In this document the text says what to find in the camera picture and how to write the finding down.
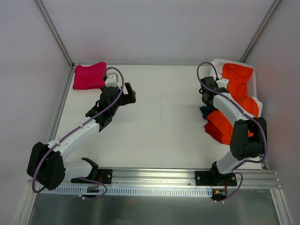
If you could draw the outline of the orange t shirt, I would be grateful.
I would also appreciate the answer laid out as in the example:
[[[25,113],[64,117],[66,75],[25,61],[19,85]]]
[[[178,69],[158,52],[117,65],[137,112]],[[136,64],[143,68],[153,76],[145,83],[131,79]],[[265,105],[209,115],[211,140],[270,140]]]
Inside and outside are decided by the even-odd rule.
[[[223,67],[222,77],[229,80],[227,89],[233,99],[248,113],[260,117],[262,103],[255,97],[248,96],[248,81],[254,69],[234,63],[226,63]],[[212,111],[206,116],[208,123],[204,126],[205,131],[216,141],[229,145],[233,126],[220,111]]]

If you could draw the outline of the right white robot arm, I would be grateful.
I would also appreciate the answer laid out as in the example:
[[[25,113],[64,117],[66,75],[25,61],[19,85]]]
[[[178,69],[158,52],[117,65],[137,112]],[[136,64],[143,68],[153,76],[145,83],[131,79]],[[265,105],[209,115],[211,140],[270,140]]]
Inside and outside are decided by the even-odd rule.
[[[213,77],[199,79],[202,101],[209,109],[221,112],[233,127],[230,150],[214,162],[200,179],[214,186],[222,185],[245,162],[261,163],[268,151],[267,123],[243,109],[229,91],[218,87]]]

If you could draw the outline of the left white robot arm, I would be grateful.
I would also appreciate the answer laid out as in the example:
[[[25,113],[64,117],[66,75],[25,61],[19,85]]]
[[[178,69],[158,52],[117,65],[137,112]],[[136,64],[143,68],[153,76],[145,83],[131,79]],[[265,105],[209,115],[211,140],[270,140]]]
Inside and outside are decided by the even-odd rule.
[[[91,159],[83,157],[70,162],[66,159],[85,138],[106,128],[120,106],[135,102],[135,91],[130,83],[119,85],[115,73],[107,75],[99,100],[72,131],[62,138],[33,146],[26,173],[33,182],[48,190],[54,190],[66,180],[72,183],[101,181],[103,176]]]

